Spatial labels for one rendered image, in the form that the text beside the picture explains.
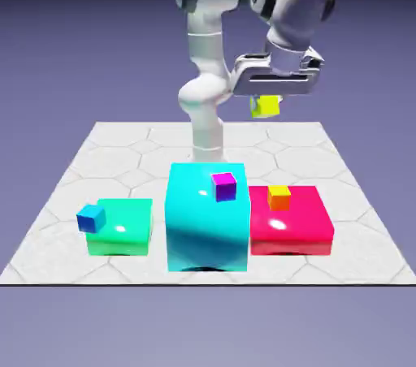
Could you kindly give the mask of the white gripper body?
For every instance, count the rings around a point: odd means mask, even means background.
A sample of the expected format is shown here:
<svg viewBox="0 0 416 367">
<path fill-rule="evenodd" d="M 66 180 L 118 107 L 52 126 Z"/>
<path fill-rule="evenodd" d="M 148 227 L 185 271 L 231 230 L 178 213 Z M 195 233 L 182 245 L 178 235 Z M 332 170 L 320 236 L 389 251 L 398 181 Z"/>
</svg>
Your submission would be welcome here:
<svg viewBox="0 0 416 367">
<path fill-rule="evenodd" d="M 243 54 L 235 61 L 230 85 L 235 96 L 305 95 L 318 81 L 321 66 L 319 55 L 307 54 L 297 71 L 278 71 L 269 54 Z"/>
</svg>

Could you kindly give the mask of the small yellow cube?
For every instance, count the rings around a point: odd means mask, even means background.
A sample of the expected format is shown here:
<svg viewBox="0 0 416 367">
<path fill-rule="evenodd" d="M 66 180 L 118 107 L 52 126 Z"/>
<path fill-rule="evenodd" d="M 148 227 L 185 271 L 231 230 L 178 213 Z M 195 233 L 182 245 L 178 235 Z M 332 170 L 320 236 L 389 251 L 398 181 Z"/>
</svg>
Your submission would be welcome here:
<svg viewBox="0 0 416 367">
<path fill-rule="evenodd" d="M 250 98 L 250 111 L 255 119 L 266 119 L 280 114 L 278 95 L 261 95 Z"/>
</svg>

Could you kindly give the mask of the small orange cube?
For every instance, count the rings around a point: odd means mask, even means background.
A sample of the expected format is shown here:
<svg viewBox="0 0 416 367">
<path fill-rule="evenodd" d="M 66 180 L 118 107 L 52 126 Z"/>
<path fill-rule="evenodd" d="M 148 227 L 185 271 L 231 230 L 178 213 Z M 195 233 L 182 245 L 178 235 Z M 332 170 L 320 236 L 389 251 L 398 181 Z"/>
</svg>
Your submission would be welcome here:
<svg viewBox="0 0 416 367">
<path fill-rule="evenodd" d="M 269 185 L 267 202 L 271 211 L 289 210 L 291 192 L 287 185 Z"/>
</svg>

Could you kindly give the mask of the small purple cube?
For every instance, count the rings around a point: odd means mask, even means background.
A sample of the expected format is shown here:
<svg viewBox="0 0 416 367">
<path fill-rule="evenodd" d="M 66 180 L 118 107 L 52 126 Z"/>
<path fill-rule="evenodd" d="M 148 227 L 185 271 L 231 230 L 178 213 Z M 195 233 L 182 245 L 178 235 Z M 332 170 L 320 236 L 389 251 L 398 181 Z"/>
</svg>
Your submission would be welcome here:
<svg viewBox="0 0 416 367">
<path fill-rule="evenodd" d="M 232 172 L 214 173 L 211 175 L 211 180 L 217 202 L 236 199 L 236 179 Z"/>
</svg>

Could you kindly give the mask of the small blue cube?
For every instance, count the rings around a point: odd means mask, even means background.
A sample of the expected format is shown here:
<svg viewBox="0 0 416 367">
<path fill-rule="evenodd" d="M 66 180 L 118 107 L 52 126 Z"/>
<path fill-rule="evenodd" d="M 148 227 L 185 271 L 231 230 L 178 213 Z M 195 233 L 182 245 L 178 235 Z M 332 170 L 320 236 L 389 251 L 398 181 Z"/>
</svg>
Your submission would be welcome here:
<svg viewBox="0 0 416 367">
<path fill-rule="evenodd" d="M 106 224 L 106 212 L 100 205 L 86 205 L 76 214 L 76 220 L 79 231 L 97 233 Z"/>
</svg>

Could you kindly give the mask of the large pink box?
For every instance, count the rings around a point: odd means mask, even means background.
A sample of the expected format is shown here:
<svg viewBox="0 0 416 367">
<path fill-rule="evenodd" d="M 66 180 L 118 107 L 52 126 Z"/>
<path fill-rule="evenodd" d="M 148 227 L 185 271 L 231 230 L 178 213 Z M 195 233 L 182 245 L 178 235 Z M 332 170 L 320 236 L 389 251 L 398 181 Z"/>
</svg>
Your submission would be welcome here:
<svg viewBox="0 0 416 367">
<path fill-rule="evenodd" d="M 250 252 L 328 256 L 334 226 L 315 186 L 290 186 L 289 208 L 270 209 L 267 186 L 250 186 Z"/>
</svg>

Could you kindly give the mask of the large cyan box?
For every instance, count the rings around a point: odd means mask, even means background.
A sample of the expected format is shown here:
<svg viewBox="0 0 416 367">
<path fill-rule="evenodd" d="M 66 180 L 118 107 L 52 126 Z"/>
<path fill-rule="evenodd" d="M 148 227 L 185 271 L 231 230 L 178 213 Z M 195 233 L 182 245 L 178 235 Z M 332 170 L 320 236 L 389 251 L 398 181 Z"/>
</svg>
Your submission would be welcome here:
<svg viewBox="0 0 416 367">
<path fill-rule="evenodd" d="M 212 175 L 227 172 L 236 198 L 217 201 Z M 171 272 L 247 270 L 251 202 L 242 163 L 172 163 L 164 209 Z"/>
</svg>

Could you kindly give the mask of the large green box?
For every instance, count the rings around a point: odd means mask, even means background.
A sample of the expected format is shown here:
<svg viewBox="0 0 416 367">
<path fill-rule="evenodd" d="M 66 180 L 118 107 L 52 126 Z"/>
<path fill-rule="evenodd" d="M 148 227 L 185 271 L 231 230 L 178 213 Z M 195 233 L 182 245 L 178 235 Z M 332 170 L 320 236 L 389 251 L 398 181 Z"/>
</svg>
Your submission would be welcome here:
<svg viewBox="0 0 416 367">
<path fill-rule="evenodd" d="M 97 233 L 86 233 L 90 256 L 146 256 L 152 232 L 153 200 L 149 198 L 106 198 L 97 205 L 106 223 Z"/>
</svg>

